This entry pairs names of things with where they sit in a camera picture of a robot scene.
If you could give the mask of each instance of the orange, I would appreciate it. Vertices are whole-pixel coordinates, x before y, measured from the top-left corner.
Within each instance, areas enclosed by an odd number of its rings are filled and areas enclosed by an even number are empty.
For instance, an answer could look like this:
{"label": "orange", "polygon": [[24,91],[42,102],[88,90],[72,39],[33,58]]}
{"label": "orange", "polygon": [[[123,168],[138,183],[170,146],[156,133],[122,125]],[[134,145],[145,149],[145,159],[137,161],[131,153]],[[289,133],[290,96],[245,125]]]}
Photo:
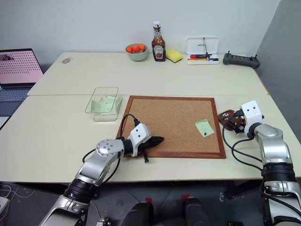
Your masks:
{"label": "orange", "polygon": [[134,53],[138,53],[139,51],[140,51],[140,49],[139,49],[138,45],[133,46],[133,52]]}
{"label": "orange", "polygon": [[133,53],[133,47],[132,46],[128,46],[127,47],[127,52],[128,53]]}
{"label": "orange", "polygon": [[139,49],[141,49],[143,52],[145,51],[145,45],[143,45],[143,44],[139,44]]}

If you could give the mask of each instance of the clear plastic container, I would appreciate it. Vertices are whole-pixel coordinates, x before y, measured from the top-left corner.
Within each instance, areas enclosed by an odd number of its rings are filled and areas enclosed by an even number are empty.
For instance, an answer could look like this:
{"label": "clear plastic container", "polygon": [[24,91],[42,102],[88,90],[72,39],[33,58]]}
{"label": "clear plastic container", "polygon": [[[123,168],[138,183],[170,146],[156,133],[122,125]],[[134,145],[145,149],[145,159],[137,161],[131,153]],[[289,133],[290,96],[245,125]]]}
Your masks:
{"label": "clear plastic container", "polygon": [[94,121],[115,121],[122,102],[117,94],[118,87],[96,87],[85,112],[94,114]]}

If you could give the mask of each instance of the laptop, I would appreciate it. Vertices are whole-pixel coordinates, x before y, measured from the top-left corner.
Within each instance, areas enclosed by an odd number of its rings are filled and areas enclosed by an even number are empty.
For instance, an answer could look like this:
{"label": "laptop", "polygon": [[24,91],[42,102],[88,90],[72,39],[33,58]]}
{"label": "laptop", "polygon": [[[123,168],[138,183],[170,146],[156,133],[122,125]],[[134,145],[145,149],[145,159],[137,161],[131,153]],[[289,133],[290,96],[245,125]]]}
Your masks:
{"label": "laptop", "polygon": [[0,50],[0,116],[11,116],[42,75],[31,48]]}

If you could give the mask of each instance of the cork board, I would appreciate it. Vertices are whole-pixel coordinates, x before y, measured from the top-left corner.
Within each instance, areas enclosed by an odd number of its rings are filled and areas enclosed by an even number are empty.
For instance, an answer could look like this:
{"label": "cork board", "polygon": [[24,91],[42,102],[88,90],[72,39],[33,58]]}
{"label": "cork board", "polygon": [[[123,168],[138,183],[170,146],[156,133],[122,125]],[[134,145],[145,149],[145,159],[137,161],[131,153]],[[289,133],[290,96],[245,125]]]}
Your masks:
{"label": "cork board", "polygon": [[[147,150],[148,157],[226,158],[214,98],[130,96],[125,115],[128,113],[146,124],[153,136],[164,137]],[[214,134],[202,137],[195,122],[203,119]],[[134,127],[128,117],[123,136],[128,137]]]}

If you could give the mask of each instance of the power strip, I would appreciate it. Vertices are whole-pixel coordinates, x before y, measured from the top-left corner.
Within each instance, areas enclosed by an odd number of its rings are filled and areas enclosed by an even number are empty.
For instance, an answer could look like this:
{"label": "power strip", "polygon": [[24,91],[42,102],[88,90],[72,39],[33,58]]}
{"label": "power strip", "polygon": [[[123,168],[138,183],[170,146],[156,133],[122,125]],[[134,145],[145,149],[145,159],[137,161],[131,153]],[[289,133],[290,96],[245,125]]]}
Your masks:
{"label": "power strip", "polygon": [[4,208],[8,203],[9,203],[9,199],[0,196],[0,214],[2,213],[2,211],[4,210]]}

